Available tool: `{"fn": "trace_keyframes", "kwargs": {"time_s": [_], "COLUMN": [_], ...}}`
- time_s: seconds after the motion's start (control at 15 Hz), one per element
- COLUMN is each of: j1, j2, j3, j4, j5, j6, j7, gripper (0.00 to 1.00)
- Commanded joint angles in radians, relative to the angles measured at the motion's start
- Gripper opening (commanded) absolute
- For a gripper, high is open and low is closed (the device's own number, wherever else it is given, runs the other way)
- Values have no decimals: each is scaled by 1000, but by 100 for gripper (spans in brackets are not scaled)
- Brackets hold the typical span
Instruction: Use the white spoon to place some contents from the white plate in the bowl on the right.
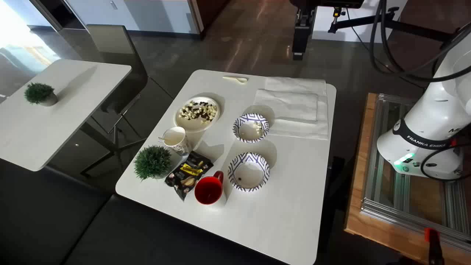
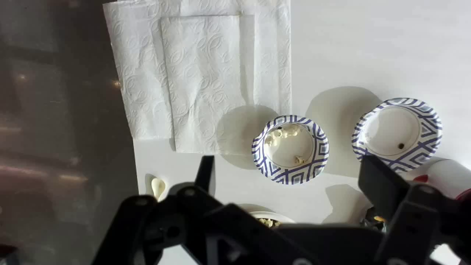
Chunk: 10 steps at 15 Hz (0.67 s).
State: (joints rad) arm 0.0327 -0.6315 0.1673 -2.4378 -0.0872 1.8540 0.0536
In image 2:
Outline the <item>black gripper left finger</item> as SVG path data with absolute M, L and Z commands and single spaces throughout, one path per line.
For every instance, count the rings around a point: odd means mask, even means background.
M 196 184 L 204 192 L 210 187 L 212 172 L 213 172 L 215 158 L 203 156 L 196 175 Z

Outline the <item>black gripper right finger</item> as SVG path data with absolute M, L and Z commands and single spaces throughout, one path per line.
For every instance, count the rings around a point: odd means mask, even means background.
M 360 161 L 357 186 L 384 220 L 394 217 L 409 190 L 409 184 L 377 156 Z

